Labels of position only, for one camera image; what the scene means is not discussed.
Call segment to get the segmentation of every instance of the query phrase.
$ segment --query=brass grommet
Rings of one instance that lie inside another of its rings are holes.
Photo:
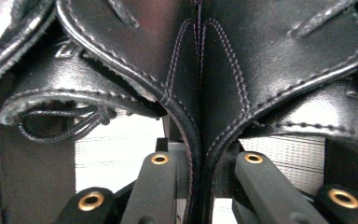
[[[93,191],[80,199],[77,206],[80,210],[88,212],[103,204],[104,196],[99,191]]]
[[[348,199],[348,201],[344,201],[338,196],[342,196]],[[334,203],[341,205],[342,207],[354,209],[358,208],[358,200],[353,197],[353,195],[349,194],[347,191],[344,191],[342,189],[330,189],[328,191],[328,197],[333,201]]]
[[[164,154],[157,154],[154,157],[152,157],[152,162],[156,165],[161,165],[164,163],[167,163],[170,159],[164,155]]]
[[[263,161],[263,158],[261,158],[261,156],[259,155],[249,153],[246,154],[245,160],[250,163],[261,163]]]

